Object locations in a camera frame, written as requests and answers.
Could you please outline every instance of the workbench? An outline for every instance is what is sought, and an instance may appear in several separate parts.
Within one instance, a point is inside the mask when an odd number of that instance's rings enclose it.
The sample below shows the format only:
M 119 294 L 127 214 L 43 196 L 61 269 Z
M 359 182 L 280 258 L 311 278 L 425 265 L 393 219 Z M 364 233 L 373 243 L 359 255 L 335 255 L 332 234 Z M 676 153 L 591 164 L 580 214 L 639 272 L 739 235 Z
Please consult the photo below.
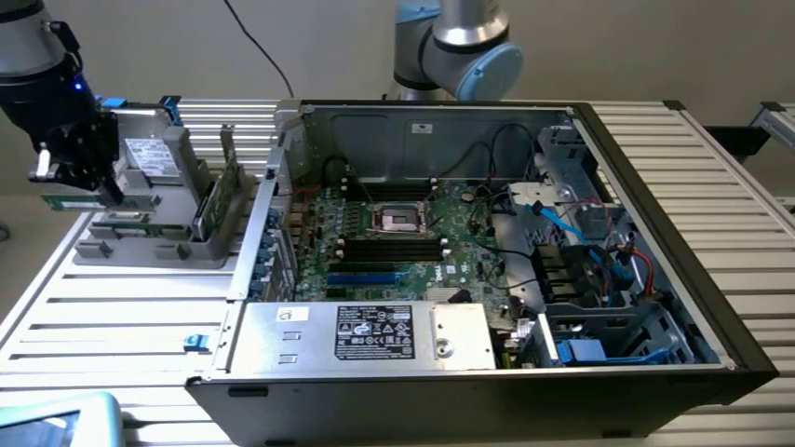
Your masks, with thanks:
M 694 409 L 646 440 L 528 445 L 791 445 L 792 216 L 680 107 L 591 105 L 782 377 L 732 406 Z M 219 129 L 231 122 L 239 160 L 261 173 L 277 144 L 275 108 L 269 101 L 180 102 L 196 154 L 211 167 L 221 165 Z M 128 445 L 229 445 L 183 389 L 191 373 L 209 368 L 213 352 L 185 353 L 183 340 L 195 333 L 220 336 L 240 243 L 219 270 L 76 265 L 73 243 L 91 218 L 77 219 L 0 325 L 0 406 L 107 389 L 121 405 Z

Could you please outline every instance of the blue pcie slot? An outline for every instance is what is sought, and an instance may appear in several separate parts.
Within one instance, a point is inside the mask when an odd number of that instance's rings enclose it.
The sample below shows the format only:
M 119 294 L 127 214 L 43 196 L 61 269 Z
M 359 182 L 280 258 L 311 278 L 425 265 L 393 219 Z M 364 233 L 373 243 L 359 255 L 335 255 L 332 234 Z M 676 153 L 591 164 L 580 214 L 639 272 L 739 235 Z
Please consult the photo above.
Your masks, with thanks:
M 329 286 L 341 285 L 392 285 L 397 284 L 400 276 L 393 273 L 383 275 L 331 275 L 327 277 Z

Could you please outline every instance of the chip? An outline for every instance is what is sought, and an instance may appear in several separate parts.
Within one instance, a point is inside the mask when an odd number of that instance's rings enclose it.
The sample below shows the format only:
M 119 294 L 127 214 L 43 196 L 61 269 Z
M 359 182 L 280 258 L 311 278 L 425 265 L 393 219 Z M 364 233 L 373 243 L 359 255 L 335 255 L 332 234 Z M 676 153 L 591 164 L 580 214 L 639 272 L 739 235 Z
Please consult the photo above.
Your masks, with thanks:
M 420 213 L 411 207 L 384 207 L 381 209 L 384 231 L 420 232 Z

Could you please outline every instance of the blue latch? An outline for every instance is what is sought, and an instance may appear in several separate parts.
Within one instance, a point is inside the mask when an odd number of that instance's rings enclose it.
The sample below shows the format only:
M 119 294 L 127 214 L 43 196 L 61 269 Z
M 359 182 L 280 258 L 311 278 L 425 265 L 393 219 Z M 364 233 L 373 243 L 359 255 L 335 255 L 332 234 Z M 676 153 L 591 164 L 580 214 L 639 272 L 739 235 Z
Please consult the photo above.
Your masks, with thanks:
M 127 104 L 127 100 L 124 98 L 105 98 L 101 102 L 101 106 L 108 109 L 120 109 Z
M 195 333 L 193 335 L 188 335 L 185 337 L 185 342 L 183 344 L 183 349 L 185 352 L 207 352 L 209 351 L 208 348 L 208 335 L 201 335 Z

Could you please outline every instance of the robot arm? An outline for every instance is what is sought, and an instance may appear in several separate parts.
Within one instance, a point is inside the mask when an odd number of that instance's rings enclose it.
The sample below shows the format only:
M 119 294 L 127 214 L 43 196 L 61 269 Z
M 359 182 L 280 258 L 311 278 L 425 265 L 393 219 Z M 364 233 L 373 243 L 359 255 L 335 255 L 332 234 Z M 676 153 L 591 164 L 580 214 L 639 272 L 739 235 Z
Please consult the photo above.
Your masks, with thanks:
M 511 90 L 524 56 L 508 41 L 508 15 L 497 0 L 403 2 L 395 31 L 400 99 L 493 101 Z
M 113 172 L 117 122 L 97 107 L 79 50 L 68 25 L 49 18 L 40 0 L 0 0 L 0 108 L 39 154 L 28 179 L 97 191 L 112 206 L 123 199 Z

